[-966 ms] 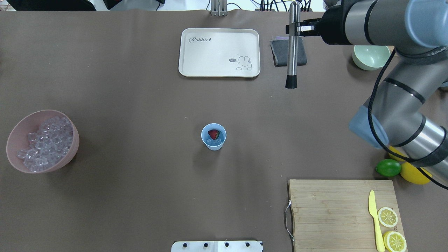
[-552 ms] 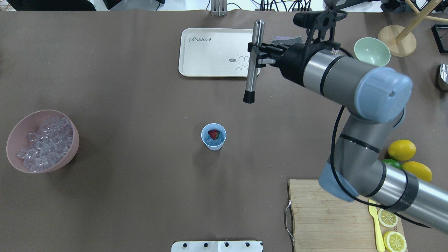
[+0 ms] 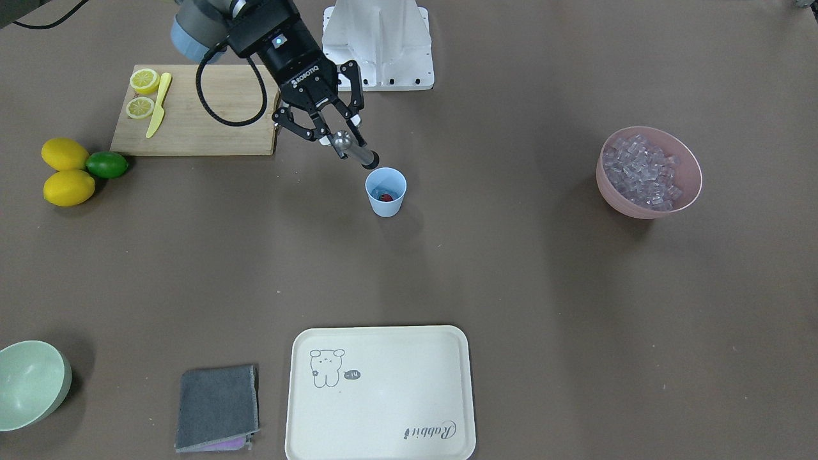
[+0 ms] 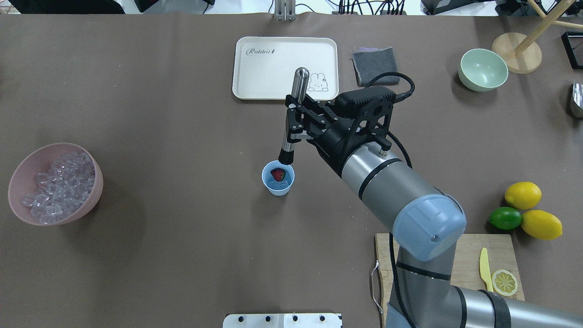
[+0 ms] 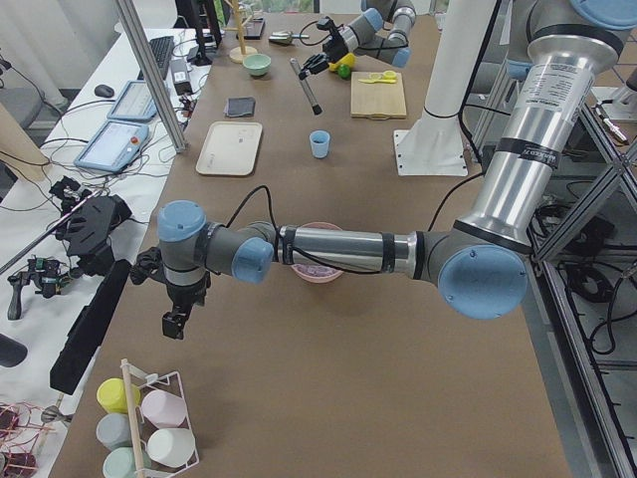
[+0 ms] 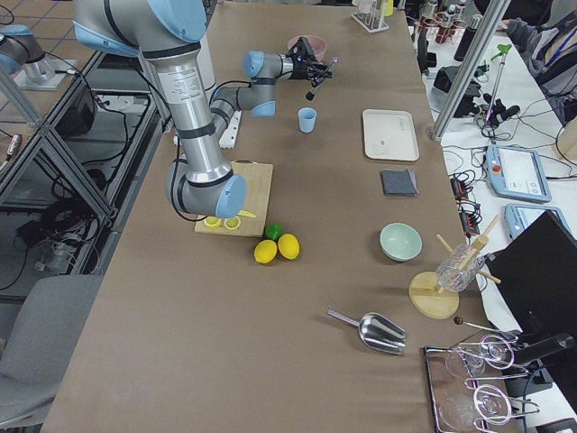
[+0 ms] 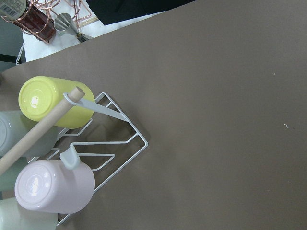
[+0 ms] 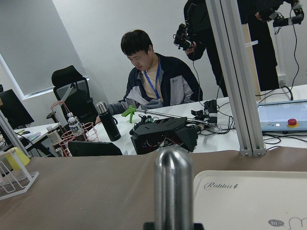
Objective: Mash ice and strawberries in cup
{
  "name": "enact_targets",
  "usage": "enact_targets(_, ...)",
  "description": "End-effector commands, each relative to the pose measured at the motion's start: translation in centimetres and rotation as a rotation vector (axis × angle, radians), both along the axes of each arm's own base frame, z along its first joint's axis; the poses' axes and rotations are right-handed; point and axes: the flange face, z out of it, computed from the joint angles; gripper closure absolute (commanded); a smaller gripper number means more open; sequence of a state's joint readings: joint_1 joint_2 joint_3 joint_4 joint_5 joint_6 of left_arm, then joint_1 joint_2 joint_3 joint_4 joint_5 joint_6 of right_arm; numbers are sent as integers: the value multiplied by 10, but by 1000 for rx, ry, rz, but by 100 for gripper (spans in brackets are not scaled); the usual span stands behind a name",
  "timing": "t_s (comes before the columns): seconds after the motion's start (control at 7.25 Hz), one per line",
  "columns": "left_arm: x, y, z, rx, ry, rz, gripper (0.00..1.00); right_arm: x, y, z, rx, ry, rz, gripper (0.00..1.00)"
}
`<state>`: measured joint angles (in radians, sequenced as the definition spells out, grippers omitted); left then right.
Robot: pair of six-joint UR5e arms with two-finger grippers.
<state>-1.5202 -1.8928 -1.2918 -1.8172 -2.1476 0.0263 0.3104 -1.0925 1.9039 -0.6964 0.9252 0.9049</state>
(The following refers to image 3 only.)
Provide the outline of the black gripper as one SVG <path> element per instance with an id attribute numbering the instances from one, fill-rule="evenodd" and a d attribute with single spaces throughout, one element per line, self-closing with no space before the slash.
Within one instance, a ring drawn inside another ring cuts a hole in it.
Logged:
<path id="1" fill-rule="evenodd" d="M 279 88 L 283 103 L 272 114 L 274 126 L 309 142 L 330 146 L 332 134 L 321 109 L 333 105 L 361 148 L 359 112 L 364 108 L 360 65 L 350 60 L 338 67 L 319 48 L 292 1 L 231 1 L 228 45 L 240 58 L 259 56 Z M 350 82 L 350 102 L 338 95 L 338 74 Z M 313 127 L 299 125 L 294 110 L 303 111 Z"/>

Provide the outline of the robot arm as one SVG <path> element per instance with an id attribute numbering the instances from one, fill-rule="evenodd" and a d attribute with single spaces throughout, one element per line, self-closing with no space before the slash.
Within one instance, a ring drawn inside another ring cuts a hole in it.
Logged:
<path id="1" fill-rule="evenodd" d="M 333 105 L 359 146 L 364 107 L 356 61 L 331 61 L 292 1 L 181 1 L 171 28 L 176 50 L 199 66 L 231 49 L 242 59 L 258 56 L 281 94 L 274 123 L 309 142 L 330 142 L 333 131 L 321 109 Z"/>

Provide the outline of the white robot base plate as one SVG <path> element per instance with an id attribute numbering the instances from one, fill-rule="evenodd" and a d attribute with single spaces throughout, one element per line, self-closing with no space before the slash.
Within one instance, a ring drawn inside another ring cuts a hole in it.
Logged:
<path id="1" fill-rule="evenodd" d="M 323 53 L 356 61 L 365 91 L 435 86 L 429 12 L 415 1 L 337 1 L 323 12 Z"/>

